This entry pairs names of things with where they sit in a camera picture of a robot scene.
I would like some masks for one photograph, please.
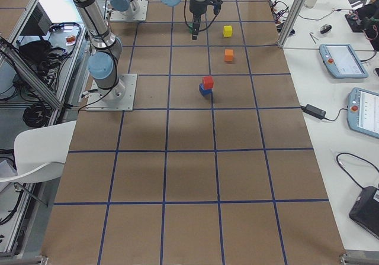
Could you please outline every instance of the orange cube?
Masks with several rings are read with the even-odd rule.
[[[204,89],[212,89],[214,85],[214,81],[212,76],[205,76],[203,77],[203,86]]]
[[[234,59],[235,53],[233,49],[225,49],[225,56],[224,61],[225,62],[232,62]]]

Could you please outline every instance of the yellow cube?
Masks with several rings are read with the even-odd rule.
[[[231,25],[224,25],[224,37],[231,37],[233,34],[233,27]]]

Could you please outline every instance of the power adapter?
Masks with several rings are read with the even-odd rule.
[[[301,106],[301,110],[303,110],[304,113],[309,114],[318,119],[324,119],[326,115],[325,110],[322,110],[310,104],[307,104],[306,106]]]

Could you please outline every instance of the red object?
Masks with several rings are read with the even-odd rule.
[[[203,77],[203,86],[204,89],[212,89],[214,85],[212,76]]]

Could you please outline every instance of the white chair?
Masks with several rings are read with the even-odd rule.
[[[12,182],[47,206],[22,183],[38,183],[61,177],[76,121],[24,131],[14,141],[17,175],[0,177]]]

